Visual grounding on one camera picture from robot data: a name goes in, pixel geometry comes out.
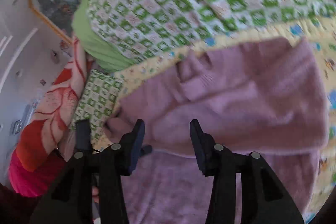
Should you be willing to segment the green checkered pillow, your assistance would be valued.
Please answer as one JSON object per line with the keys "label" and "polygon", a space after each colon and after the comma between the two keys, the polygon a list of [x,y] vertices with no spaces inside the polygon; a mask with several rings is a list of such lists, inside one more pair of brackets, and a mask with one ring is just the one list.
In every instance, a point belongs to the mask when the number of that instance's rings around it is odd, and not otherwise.
{"label": "green checkered pillow", "polygon": [[88,119],[91,127],[91,143],[96,145],[103,136],[103,124],[112,115],[122,87],[122,79],[105,75],[96,69],[91,70],[72,117],[70,129],[75,129],[77,121]]}

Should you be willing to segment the red floral blanket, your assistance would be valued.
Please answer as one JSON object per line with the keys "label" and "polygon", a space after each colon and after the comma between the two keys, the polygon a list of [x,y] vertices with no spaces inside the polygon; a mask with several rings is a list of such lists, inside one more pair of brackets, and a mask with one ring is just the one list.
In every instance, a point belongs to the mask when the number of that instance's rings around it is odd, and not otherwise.
{"label": "red floral blanket", "polygon": [[44,195],[66,164],[57,147],[68,130],[92,66],[77,37],[73,37],[72,49],[71,60],[44,94],[11,156],[10,184],[23,197]]}

